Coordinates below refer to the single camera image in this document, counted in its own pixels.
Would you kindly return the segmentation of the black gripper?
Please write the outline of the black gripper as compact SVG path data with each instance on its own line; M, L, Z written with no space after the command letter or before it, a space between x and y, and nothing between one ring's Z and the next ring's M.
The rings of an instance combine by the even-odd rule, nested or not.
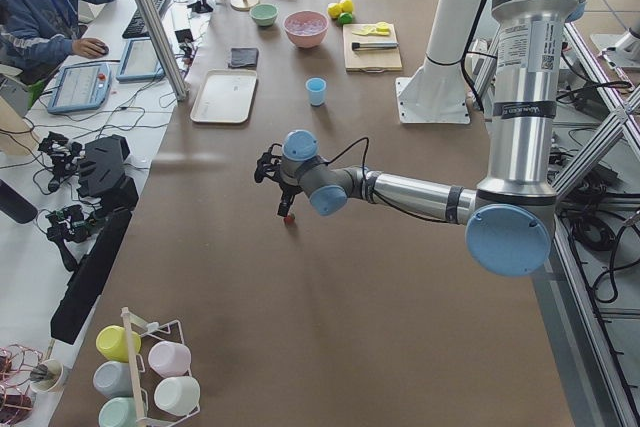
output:
M300 187L297 185L290 185L285 182L280 184L282 191L281 200L278 205L277 215L288 216L291 208L291 203L295 197L300 193Z

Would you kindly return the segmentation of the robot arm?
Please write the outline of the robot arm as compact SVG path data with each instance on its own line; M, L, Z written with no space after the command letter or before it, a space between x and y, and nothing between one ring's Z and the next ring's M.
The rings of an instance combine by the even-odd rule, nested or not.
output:
M451 123L464 117L464 83L456 73L475 23L489 8L499 29L495 93L486 107L490 152L486 177L475 189L373 171L358 165L333 169L315 136L290 132L275 165L286 216L298 194L323 216L351 198L426 214L466 228L471 256L503 276L523 276L547 260L557 195L547 179L564 25L586 0L439 0L423 65L400 80L403 121Z

